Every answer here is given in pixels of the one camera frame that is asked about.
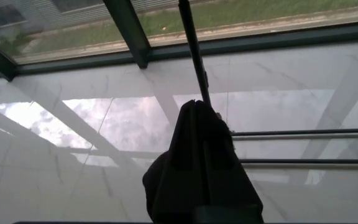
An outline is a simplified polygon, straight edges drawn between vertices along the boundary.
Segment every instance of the black rod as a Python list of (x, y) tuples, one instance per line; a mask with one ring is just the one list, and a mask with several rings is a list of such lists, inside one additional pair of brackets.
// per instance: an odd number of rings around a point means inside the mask
[(201, 58), (200, 47), (196, 35), (196, 29), (191, 15), (190, 3), (188, 0), (179, 0), (179, 11), (181, 21), (185, 28), (187, 42), (189, 43), (191, 58), (197, 74), (198, 85), (200, 86), (203, 101), (211, 106), (208, 92), (208, 78), (204, 69), (203, 59)]
[(296, 130), (296, 131), (251, 131), (232, 133), (232, 136), (274, 136), (292, 134), (351, 134), (358, 133), (358, 128), (353, 129), (321, 129), (321, 130)]
[(239, 159), (242, 164), (358, 164), (358, 159)]

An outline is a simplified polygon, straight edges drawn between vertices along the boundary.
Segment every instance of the grass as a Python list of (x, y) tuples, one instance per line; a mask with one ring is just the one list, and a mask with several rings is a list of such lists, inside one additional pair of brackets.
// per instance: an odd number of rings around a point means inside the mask
[[(197, 29), (358, 6), (358, 0), (221, 0), (192, 5)], [(138, 14), (147, 36), (183, 31), (178, 10)], [(33, 53), (122, 40), (115, 24), (60, 31), (44, 37)]]

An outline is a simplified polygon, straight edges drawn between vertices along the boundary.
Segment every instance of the glass pane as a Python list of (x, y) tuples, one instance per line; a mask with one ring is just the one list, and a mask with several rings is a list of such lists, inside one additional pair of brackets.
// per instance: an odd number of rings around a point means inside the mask
[(0, 1), (0, 49), (17, 63), (127, 50), (102, 0)]
[[(199, 40), (358, 21), (358, 0), (190, 0)], [(132, 0), (152, 46), (186, 42), (177, 1)]]

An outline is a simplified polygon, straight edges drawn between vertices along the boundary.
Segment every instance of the white tile floor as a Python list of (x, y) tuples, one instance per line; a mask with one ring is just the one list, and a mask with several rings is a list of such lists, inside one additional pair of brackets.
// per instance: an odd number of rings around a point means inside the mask
[[(358, 43), (205, 57), (239, 131), (358, 128)], [(190, 59), (0, 80), (0, 223), (149, 222), (141, 177), (200, 99)], [(358, 139), (236, 141), (241, 158), (358, 159)], [(266, 222), (358, 222), (358, 170), (247, 170)]]

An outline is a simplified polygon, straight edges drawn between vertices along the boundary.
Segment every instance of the corrugated metal wall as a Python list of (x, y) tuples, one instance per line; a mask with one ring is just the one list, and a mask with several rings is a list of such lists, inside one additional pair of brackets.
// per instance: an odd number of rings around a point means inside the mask
[[(176, 7), (177, 0), (131, 0), (136, 11), (150, 11), (153, 8)], [(111, 19), (102, 5), (78, 11), (60, 12), (50, 0), (0, 0), (0, 6), (12, 4), (26, 18), (26, 22), (0, 28), (0, 36), (12, 37), (18, 32), (34, 33), (89, 22)]]

